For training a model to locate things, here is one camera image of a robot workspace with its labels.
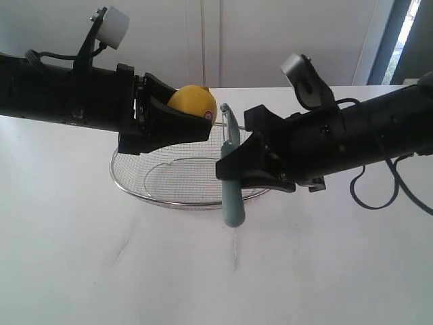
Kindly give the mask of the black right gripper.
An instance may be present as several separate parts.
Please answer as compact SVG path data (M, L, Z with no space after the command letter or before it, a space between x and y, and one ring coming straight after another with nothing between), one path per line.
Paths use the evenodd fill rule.
M324 177L340 171L348 153L347 123L337 106L281 118L261 104L244 111L244 127L253 134L216 162L216 178L238 178L242 189L325 190Z

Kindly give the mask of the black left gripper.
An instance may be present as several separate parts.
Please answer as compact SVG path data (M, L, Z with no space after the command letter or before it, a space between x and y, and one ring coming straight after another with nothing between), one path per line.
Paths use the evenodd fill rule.
M209 138L212 122L168 107L177 91L150 72L144 77L134 68L117 64L122 105L118 152L139 156L167 146L203 142Z

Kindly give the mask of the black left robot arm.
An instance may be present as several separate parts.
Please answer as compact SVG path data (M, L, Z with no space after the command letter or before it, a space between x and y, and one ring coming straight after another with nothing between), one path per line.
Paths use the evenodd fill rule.
M168 107L175 92L125 64L82 74L49 65L39 72L24 58L1 56L1 115L113 131L121 154L208 140L209 120Z

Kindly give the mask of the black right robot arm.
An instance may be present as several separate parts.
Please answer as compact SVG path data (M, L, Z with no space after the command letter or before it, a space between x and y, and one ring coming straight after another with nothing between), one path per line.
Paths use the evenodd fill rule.
M339 108L287 118L259 105L244 113L250 137L216 164L221 181L292 193L325 189L324 178L406 154L432 153L432 75Z

